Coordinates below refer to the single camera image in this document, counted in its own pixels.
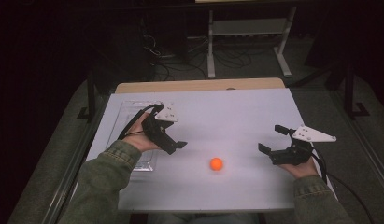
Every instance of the sleeve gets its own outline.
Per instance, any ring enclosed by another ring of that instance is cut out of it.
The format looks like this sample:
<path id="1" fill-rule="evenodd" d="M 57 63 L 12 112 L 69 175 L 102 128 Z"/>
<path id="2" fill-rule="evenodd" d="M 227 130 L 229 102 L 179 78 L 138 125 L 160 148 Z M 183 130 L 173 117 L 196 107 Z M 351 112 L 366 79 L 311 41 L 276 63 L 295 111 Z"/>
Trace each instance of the sleeve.
<path id="1" fill-rule="evenodd" d="M 307 176 L 294 181 L 296 222 L 354 223 L 320 176 Z"/>
<path id="2" fill-rule="evenodd" d="M 116 141 L 80 168 L 78 188 L 59 223 L 114 223 L 119 191 L 127 187 L 141 152 Z"/>

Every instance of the person's arm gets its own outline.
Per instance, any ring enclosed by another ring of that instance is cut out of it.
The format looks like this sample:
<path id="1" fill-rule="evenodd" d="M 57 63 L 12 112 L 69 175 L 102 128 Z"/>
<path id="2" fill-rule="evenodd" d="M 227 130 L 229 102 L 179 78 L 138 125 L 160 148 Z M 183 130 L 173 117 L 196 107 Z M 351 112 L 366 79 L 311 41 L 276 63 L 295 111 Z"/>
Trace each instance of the person's arm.
<path id="1" fill-rule="evenodd" d="M 142 116 L 129 133 L 142 131 Z M 86 161 L 78 174 L 78 188 L 60 223 L 114 223 L 119 191 L 127 187 L 141 153 L 158 148 L 143 133 L 114 142 L 98 158 Z"/>
<path id="2" fill-rule="evenodd" d="M 318 175 L 312 158 L 297 166 L 283 164 L 280 167 L 296 178 L 293 192 L 297 223 L 354 223 Z"/>

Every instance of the clear plastic tray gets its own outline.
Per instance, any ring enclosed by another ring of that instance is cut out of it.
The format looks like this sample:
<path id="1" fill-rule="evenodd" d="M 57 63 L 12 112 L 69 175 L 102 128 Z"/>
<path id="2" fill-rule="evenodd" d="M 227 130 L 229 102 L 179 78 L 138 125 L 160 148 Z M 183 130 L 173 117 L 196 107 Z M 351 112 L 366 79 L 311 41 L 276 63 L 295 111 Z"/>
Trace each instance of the clear plastic tray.
<path id="1" fill-rule="evenodd" d="M 114 141 L 119 138 L 121 131 L 125 125 L 138 113 L 139 110 L 148 105 L 160 104 L 161 102 L 151 101 L 124 101 L 121 104 L 118 117 L 116 118 L 115 125 L 113 126 L 112 133 L 107 142 L 109 147 Z M 156 150 L 149 150 L 142 153 L 134 171 L 153 171 L 156 164 Z"/>

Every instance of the orange ball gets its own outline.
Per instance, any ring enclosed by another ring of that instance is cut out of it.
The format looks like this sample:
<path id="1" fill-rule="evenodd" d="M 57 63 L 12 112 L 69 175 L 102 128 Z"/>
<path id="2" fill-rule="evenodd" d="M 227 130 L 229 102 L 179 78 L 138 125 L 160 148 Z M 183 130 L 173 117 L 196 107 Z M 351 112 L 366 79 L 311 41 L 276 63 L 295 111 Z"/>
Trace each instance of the orange ball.
<path id="1" fill-rule="evenodd" d="M 219 171 L 223 167 L 223 161 L 220 158 L 213 158 L 210 166 L 212 170 Z"/>

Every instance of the gray floor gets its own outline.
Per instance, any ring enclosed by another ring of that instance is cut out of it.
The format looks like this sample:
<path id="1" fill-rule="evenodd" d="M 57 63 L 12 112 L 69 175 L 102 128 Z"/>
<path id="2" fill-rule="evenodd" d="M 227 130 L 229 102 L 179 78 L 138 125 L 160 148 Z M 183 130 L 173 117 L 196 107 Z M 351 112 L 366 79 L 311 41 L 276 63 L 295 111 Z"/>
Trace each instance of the gray floor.
<path id="1" fill-rule="evenodd" d="M 194 40 L 198 47 L 204 40 Z M 215 45 L 216 78 L 280 77 L 285 84 L 293 83 L 316 69 L 304 66 L 313 39 L 291 39 L 285 58 L 293 77 L 284 78 L 272 47 L 276 39 L 225 38 Z M 194 55 L 199 49 L 191 52 Z M 204 79 L 206 54 L 197 54 L 190 64 L 177 59 L 162 60 L 156 66 L 155 81 Z M 305 125 L 335 135 L 335 143 L 315 144 L 326 160 L 328 171 L 347 183 L 361 197 L 376 223 L 384 224 L 384 181 L 378 168 L 384 167 L 384 107 L 363 80 L 355 80 L 355 101 L 365 105 L 369 117 L 351 120 L 342 109 L 343 91 L 327 91 L 321 76 L 305 86 L 292 89 Z M 90 124 L 77 119 L 79 110 L 87 106 L 86 84 L 75 92 L 58 128 L 25 189 L 9 223 L 41 223 L 57 193 L 58 185 L 74 154 L 80 137 Z M 335 180 L 334 190 L 356 223 L 369 223 L 361 205 L 349 191 Z M 266 214 L 267 223 L 294 223 L 292 211 Z"/>

